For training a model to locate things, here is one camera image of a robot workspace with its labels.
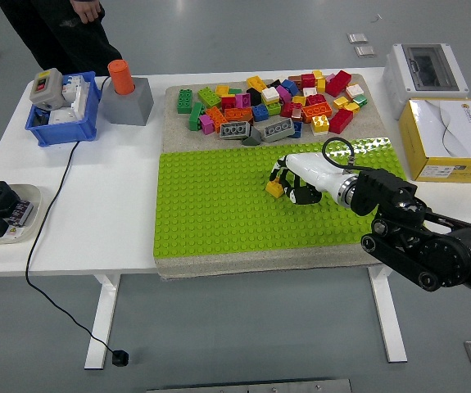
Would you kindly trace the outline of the person's left hand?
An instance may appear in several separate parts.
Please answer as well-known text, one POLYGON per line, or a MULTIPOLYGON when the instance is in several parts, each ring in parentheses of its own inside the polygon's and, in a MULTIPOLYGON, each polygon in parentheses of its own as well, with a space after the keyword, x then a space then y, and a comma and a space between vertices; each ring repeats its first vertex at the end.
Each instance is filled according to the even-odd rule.
POLYGON ((83 24, 88 24, 99 20, 105 14, 102 4, 99 0, 71 0, 70 3, 83 24))

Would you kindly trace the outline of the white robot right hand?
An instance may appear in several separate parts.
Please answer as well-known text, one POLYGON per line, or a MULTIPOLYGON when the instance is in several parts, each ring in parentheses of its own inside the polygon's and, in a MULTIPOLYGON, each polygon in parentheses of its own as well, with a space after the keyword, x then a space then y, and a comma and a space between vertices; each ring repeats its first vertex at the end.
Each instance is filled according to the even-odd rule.
POLYGON ((338 205, 349 208, 357 179, 357 174, 331 164, 322 153, 307 152, 279 158, 266 188, 276 197, 285 194, 297 205, 319 203, 327 192, 338 205))

